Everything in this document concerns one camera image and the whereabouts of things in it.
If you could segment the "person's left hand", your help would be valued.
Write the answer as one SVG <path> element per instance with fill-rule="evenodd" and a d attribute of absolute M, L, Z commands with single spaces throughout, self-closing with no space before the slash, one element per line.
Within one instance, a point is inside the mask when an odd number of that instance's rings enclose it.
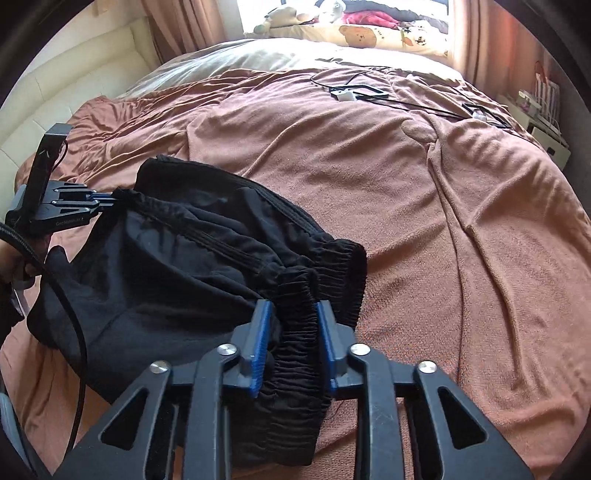
<path fill-rule="evenodd" d="M 44 260 L 51 242 L 50 236 L 39 239 L 26 239 L 26 243 Z M 31 264 L 23 268 L 23 256 L 4 240 L 0 240 L 0 278 L 2 283 L 11 283 L 17 272 L 25 270 L 31 277 L 39 274 L 39 270 Z"/>

